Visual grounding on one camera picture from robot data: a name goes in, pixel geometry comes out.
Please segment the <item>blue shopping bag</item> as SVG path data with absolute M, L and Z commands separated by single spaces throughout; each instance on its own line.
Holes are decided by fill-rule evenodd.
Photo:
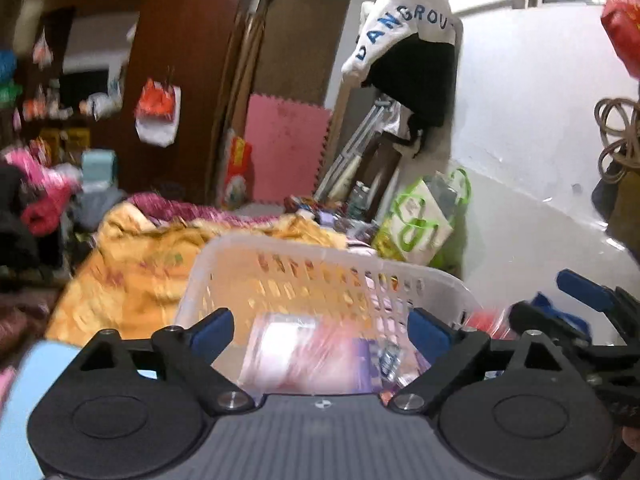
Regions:
M 578 330 L 578 332 L 584 334 L 586 337 L 592 337 L 591 326 L 586 320 L 584 320 L 580 316 L 557 309 L 549 300 L 549 298 L 547 296 L 544 296 L 544 294 L 542 294 L 541 292 L 538 292 L 538 294 L 532 299 L 530 304 L 533 307 L 541 310 L 545 314 L 564 321 L 568 325 L 572 326 L 575 330 Z

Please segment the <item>yellow patterned blanket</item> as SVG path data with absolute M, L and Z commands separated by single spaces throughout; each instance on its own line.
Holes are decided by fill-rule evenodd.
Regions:
M 141 203 L 113 207 L 96 232 L 96 247 L 56 303 L 47 340 L 81 347 L 102 328 L 143 339 L 170 324 L 195 259 L 216 237 L 239 232 L 344 249 L 347 238 L 295 214 L 252 219 L 218 212 L 211 219 L 154 223 Z

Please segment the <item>brown hanging bag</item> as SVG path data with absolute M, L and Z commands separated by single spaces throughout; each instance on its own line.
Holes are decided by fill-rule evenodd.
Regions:
M 601 179 L 591 193 L 591 203 L 606 223 L 605 233 L 639 262 L 639 171 L 627 171 L 615 183 Z

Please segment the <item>white plastic laundry basket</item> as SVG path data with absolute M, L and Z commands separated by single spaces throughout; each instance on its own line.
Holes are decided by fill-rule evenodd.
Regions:
M 456 326 L 480 310 L 480 303 L 462 281 L 427 266 L 230 234 L 209 242 L 196 257 L 175 322 L 190 327 L 218 308 L 231 311 L 234 336 L 215 365 L 238 385 L 258 315 L 310 315 L 358 330 L 363 364 L 356 393 L 369 393 L 405 385 L 428 364 L 408 338 L 412 309 Z

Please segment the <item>green and white tote bag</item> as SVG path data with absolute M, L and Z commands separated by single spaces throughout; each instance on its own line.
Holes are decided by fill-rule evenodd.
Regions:
M 436 172 L 399 192 L 372 247 L 382 258 L 459 272 L 472 185 L 465 169 Z

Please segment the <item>teal storage box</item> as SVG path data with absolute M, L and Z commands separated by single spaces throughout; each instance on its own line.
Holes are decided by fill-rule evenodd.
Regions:
M 117 185 L 117 157 L 111 150 L 88 150 L 82 153 L 82 190 L 86 193 Z

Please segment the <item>pink foam mat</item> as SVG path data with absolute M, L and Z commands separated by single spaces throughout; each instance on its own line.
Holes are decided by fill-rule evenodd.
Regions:
M 252 146 L 255 202 L 309 195 L 322 165 L 331 112 L 318 105 L 253 94 L 244 139 Z

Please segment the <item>red and white plastic bag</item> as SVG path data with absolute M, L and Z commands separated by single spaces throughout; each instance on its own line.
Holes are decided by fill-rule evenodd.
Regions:
M 134 125 L 141 142 L 158 148 L 174 144 L 181 112 L 181 88 L 148 79 L 134 110 Z

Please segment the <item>white hoodie blue letters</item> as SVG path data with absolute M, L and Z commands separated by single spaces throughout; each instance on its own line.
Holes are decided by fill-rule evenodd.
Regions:
M 342 66 L 349 88 L 373 87 L 405 107 L 408 139 L 423 151 L 444 125 L 454 92 L 456 20 L 448 0 L 363 3 L 355 50 Z

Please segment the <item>dark red wooden wardrobe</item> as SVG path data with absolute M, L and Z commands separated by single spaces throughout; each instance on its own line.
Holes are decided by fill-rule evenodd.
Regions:
M 235 49 L 250 0 L 1 0 L 4 33 L 13 32 L 29 1 L 49 13 L 81 18 L 98 13 L 136 12 L 139 21 L 130 51 L 122 110 L 91 127 L 96 148 L 115 151 L 118 183 L 130 193 L 167 192 L 204 204 L 214 195 L 221 119 L 229 102 Z M 154 79 L 181 90 L 174 144 L 159 148 L 142 142 L 134 109 L 144 84 Z

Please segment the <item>brown wooden board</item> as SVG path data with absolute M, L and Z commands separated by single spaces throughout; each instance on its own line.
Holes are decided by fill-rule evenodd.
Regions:
M 268 0 L 253 91 L 321 106 L 350 0 Z

